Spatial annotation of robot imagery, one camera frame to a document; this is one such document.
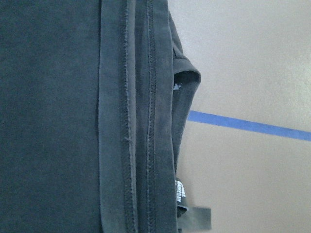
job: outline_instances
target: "clothing tag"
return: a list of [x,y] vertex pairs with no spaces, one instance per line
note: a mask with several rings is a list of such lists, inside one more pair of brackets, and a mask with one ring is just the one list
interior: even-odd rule
[[176,178],[177,217],[182,216],[188,210],[186,192],[180,179]]
[[181,88],[181,83],[175,83],[173,90],[179,90]]

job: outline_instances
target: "beige floor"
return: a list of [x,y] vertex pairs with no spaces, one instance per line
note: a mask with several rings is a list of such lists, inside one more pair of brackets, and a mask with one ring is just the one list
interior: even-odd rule
[[[311,1],[169,0],[192,110],[311,132]],[[311,232],[311,141],[187,121],[178,163],[210,233]]]

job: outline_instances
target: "blue tape line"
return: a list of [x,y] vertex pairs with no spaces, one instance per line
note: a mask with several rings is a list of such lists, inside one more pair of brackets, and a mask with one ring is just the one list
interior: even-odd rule
[[283,128],[279,126],[256,123],[252,121],[240,120],[208,113],[201,113],[197,111],[190,111],[188,120],[205,124],[230,127],[240,130],[247,130],[258,133],[267,133],[271,135],[311,141],[311,132]]

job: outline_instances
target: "stitching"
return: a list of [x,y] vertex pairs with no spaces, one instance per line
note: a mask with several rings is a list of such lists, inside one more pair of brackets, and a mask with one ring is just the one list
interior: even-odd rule
[[121,15],[121,35],[123,40],[122,50],[122,71],[121,71],[121,145],[122,145],[122,167],[123,167],[123,181],[124,181],[124,212],[125,223],[128,233],[137,233],[137,212],[134,205],[136,198],[135,184],[132,177],[135,176],[133,172],[133,154],[132,154],[132,138],[130,128],[130,98],[128,90],[128,4],[129,1],[124,1],[125,4],[124,15]]
[[156,48],[153,21],[153,1],[147,0],[149,110],[147,132],[147,226],[148,233],[156,232],[155,210],[155,104],[156,104]]
[[[97,90],[97,139],[98,139],[98,160],[99,160],[99,193],[100,193],[100,197],[102,196],[102,189],[101,187],[102,185],[102,179],[101,179],[101,164],[102,164],[102,157],[101,157],[101,146],[100,146],[100,119],[99,119],[99,110],[100,110],[100,87],[101,87],[101,73],[102,73],[102,68],[101,68],[101,44],[102,44],[102,0],[99,1],[99,12],[98,12],[98,20],[99,20],[99,24],[98,24],[98,43],[99,43],[99,48],[98,48],[98,90]],[[99,206],[100,206],[100,223],[101,223],[101,229],[102,231],[104,231],[103,229],[103,205],[102,205],[102,200],[99,200]]]

